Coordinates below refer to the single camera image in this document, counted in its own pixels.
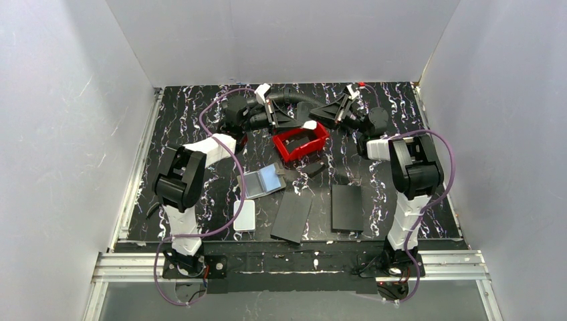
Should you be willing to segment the red plastic tray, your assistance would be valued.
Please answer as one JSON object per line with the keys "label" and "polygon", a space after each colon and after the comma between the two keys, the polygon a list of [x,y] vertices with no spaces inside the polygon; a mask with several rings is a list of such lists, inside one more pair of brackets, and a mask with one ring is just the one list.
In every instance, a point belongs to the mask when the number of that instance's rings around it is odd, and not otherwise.
{"label": "red plastic tray", "polygon": [[297,128],[277,134],[271,139],[281,159],[289,163],[322,151],[329,137],[326,128],[317,123],[315,129]]}

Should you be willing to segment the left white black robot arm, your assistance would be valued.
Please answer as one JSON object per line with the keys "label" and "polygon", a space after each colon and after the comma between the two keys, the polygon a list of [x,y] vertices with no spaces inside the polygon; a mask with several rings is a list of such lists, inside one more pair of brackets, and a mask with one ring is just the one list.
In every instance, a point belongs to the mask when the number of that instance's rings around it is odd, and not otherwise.
{"label": "left white black robot arm", "polygon": [[166,147],[152,191],[164,207],[172,234],[175,254],[194,256],[203,235],[198,232],[195,205],[201,198],[205,170],[226,158],[235,158],[247,143],[247,134],[267,129],[272,135],[303,126],[288,115],[285,106],[300,102],[318,106],[318,102],[296,92],[278,92],[266,98],[246,98],[231,91],[222,101],[221,120],[215,134],[205,140],[179,147]]}

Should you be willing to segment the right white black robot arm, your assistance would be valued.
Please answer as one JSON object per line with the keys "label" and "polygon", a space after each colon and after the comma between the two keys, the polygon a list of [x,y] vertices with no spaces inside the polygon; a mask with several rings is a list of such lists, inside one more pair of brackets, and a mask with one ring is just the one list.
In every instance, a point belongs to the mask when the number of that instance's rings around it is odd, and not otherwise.
{"label": "right white black robot arm", "polygon": [[426,130],[385,137],[390,120],[381,107],[362,113],[350,94],[310,110],[309,117],[329,129],[358,132],[358,154],[368,160],[390,163],[397,191],[394,222],[387,235],[389,249],[412,251],[417,231],[431,198],[443,183],[444,172],[431,133]]}

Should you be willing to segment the white striped credit card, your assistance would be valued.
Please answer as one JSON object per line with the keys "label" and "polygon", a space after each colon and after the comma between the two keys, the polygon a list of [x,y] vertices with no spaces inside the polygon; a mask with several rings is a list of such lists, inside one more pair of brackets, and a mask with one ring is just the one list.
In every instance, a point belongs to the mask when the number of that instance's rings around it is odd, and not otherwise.
{"label": "white striped credit card", "polygon": [[317,126],[318,123],[315,120],[308,120],[302,124],[301,128],[306,130],[315,130]]}

